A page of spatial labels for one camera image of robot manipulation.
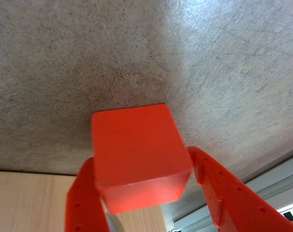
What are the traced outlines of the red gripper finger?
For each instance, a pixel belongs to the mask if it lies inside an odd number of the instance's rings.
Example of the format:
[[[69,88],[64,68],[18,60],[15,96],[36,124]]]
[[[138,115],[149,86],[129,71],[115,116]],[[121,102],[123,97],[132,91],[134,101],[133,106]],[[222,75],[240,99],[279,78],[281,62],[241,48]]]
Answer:
[[[293,232],[293,223],[203,150],[188,148],[213,224],[220,232]]]
[[[109,231],[100,194],[95,187],[93,158],[89,158],[67,193],[65,232]]]

